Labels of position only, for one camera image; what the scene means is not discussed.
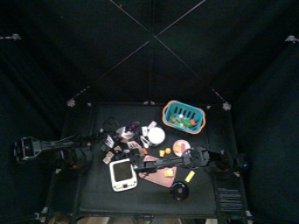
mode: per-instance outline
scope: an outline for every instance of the teal basket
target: teal basket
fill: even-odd
[[[183,119],[187,122],[194,120],[195,125],[186,127],[179,121],[175,122],[174,118],[176,119],[179,115],[183,115]],[[179,101],[170,101],[163,108],[163,123],[180,131],[196,135],[202,132],[206,125],[206,114],[200,108],[195,108],[194,106]]]

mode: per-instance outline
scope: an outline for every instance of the black fabric enclosure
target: black fabric enclosure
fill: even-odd
[[[299,223],[299,43],[286,41],[298,9],[295,0],[1,1],[0,222],[39,213],[51,187],[41,160],[15,165],[20,137],[78,134],[78,110],[98,103],[178,100],[231,106],[252,219]]]

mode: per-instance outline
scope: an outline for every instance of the black table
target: black table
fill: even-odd
[[[207,124],[198,135],[188,134],[164,125],[162,120],[163,108],[163,105],[107,105],[100,103],[92,104],[91,107],[72,108],[63,135],[90,135],[94,130],[99,130],[103,127],[103,122],[110,117],[118,120],[119,127],[127,126],[132,122],[140,122],[140,126],[147,126],[151,121],[156,121],[166,132],[166,139],[159,146],[148,149],[151,156],[159,157],[159,150],[168,147],[172,148],[174,142],[179,139],[187,140],[191,147],[202,146],[210,151],[224,150],[236,153],[230,112],[222,106],[200,106],[206,112]],[[70,180],[64,177],[56,177],[59,181],[56,180],[56,186],[52,187],[56,195],[51,195],[53,198],[56,196],[56,199],[48,201],[52,211],[63,210],[64,213],[72,213],[78,217],[91,215],[158,218],[216,217],[218,205],[214,177],[208,174],[206,168],[195,170],[195,175],[188,183],[190,197],[184,201],[174,200],[168,187],[144,179],[138,180],[136,188],[115,192],[111,186],[108,165],[103,163],[106,153],[100,149],[100,144],[95,144],[91,150],[94,162],[84,175],[79,176],[79,179],[72,177]],[[172,153],[166,155],[166,157],[175,157],[175,155]],[[175,181],[184,181],[188,173],[188,169],[178,167]],[[68,182],[67,186],[74,185],[68,196],[63,193],[67,190],[64,182]],[[59,185],[64,185],[63,189],[66,189],[60,188],[60,193],[57,194],[55,189],[57,189]]]

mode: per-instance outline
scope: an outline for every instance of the basket handle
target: basket handle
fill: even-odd
[[[170,124],[166,122],[166,120],[164,120],[164,119],[166,119],[164,111],[167,110],[167,108],[168,108],[168,106],[170,106],[170,104],[171,104],[172,102],[178,102],[178,101],[168,101],[167,105],[163,107],[163,123],[164,123],[164,125],[170,126],[171,128],[172,128],[174,126],[170,125]],[[191,132],[191,131],[188,131],[187,129],[184,130],[184,132],[187,132],[187,133],[190,133],[190,134],[194,134],[194,135],[199,134],[199,133],[202,132],[203,127],[206,126],[206,113],[204,113],[204,111],[203,111],[200,108],[199,108],[199,110],[200,110],[200,112],[202,112],[200,129],[199,129],[196,132]]]
[[[166,110],[167,110],[167,108],[168,108],[168,106],[170,106],[170,104],[172,103],[172,102],[178,102],[178,101],[168,101],[168,103],[167,103],[167,105],[163,107],[163,123],[164,123],[164,125],[167,125],[167,126],[170,126],[171,128],[174,127],[172,125],[170,125],[168,123],[167,123],[167,121],[164,120],[166,119]]]

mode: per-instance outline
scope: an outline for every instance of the white cup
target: white cup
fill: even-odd
[[[156,146],[164,141],[164,130],[159,127],[154,127],[148,131],[150,146]]]

